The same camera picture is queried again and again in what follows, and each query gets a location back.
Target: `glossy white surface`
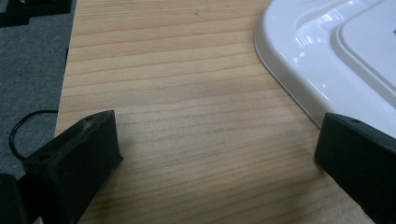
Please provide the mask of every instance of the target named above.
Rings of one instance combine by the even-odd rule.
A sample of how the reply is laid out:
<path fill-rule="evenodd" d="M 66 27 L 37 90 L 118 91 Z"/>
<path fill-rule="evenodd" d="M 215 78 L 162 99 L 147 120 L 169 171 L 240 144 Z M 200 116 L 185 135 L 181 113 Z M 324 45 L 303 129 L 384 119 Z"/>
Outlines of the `glossy white surface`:
<path fill-rule="evenodd" d="M 333 112 L 396 137 L 395 11 L 394 0 L 275 0 L 256 50 L 318 126 Z"/>

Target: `carpeted floor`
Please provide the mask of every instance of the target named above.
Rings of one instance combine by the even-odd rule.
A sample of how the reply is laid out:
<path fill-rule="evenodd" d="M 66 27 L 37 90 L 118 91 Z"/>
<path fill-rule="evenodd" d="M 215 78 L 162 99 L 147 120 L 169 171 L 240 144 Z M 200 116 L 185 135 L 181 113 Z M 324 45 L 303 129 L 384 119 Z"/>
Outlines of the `carpeted floor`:
<path fill-rule="evenodd" d="M 0 12 L 6 5 L 0 0 Z M 59 107 L 73 16 L 37 17 L 29 25 L 0 28 L 0 173 L 24 174 L 8 147 L 13 126 L 31 112 Z M 16 135 L 20 153 L 27 156 L 47 143 L 56 118 L 39 115 L 23 125 Z"/>

